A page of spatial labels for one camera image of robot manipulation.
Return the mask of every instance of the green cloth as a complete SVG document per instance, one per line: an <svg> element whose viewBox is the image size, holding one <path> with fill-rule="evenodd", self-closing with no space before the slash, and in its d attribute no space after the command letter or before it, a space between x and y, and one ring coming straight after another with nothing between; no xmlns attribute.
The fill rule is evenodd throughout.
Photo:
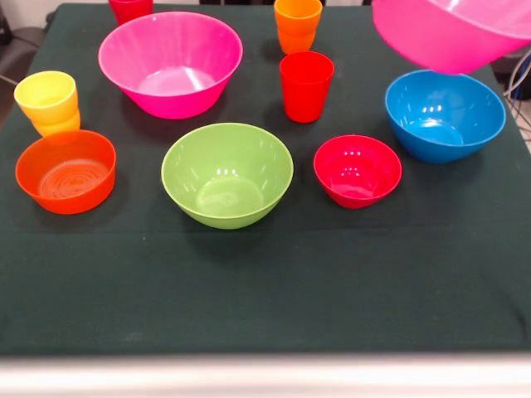
<svg viewBox="0 0 531 398"><path fill-rule="evenodd" d="M0 132L0 353L409 352L530 348L531 158L514 121L471 158L432 166L392 136L383 96L416 69L380 39L370 7L326 7L314 50L336 64L322 118L282 109L272 7L159 7L219 17L244 42L219 102L156 119L100 72L115 27L106 5L63 5L32 72L77 81L85 129L116 147L111 197L78 216L42 210L14 168L38 138L15 107ZM499 88L490 70L475 77ZM295 162L263 221L216 231L185 216L160 182L184 133L221 121L277 135ZM312 160L327 138L361 133L399 154L403 178L364 210L331 202Z"/></svg>

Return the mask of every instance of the blue bowl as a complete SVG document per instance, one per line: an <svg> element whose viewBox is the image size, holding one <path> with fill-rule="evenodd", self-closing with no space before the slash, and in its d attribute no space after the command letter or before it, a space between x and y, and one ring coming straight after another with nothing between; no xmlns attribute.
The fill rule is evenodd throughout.
<svg viewBox="0 0 531 398"><path fill-rule="evenodd" d="M391 83L385 104L398 141L427 163L466 158L505 126L498 95L467 75L408 73Z"/></svg>

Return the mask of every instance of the small red bowl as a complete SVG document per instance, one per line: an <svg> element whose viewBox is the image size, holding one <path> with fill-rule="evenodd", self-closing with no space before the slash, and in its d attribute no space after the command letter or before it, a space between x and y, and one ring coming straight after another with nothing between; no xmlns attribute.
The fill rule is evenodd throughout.
<svg viewBox="0 0 531 398"><path fill-rule="evenodd" d="M103 202L114 187L116 152L87 130L55 133L30 145L17 162L20 188L48 211L76 214Z"/></svg>
<svg viewBox="0 0 531 398"><path fill-rule="evenodd" d="M364 135L326 141L314 157L315 175L340 206L370 206L395 189L402 177L400 159L385 143Z"/></svg>

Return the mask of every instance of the lime green bowl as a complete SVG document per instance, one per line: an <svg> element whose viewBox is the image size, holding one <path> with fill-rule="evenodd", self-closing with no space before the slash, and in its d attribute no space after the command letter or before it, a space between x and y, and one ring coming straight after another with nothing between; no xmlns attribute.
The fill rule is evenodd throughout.
<svg viewBox="0 0 531 398"><path fill-rule="evenodd" d="M293 160L288 148L264 129L209 124L172 145L161 173L164 189L191 218L233 230L275 207L291 184Z"/></svg>

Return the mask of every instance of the stacked yellow cups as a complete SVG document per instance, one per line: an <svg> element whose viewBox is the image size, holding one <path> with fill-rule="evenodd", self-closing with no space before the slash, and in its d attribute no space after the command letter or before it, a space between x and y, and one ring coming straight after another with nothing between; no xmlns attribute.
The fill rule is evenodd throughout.
<svg viewBox="0 0 531 398"><path fill-rule="evenodd" d="M17 85L15 100L43 137L80 128L76 81L67 73L47 70L29 75Z"/></svg>

